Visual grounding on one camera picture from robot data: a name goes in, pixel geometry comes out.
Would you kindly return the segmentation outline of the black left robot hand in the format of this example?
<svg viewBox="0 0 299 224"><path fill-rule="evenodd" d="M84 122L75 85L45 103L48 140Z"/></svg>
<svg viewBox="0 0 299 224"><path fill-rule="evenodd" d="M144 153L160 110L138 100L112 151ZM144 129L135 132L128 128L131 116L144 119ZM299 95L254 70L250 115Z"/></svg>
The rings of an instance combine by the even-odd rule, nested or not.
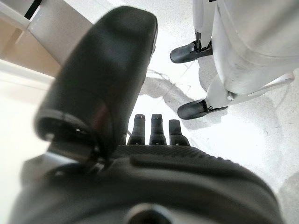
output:
<svg viewBox="0 0 299 224"><path fill-rule="evenodd" d="M121 6L95 23L34 119L47 151L23 164L11 224L281 224L270 187L248 169L190 146L178 120L128 122L158 32L155 15Z"/></svg>

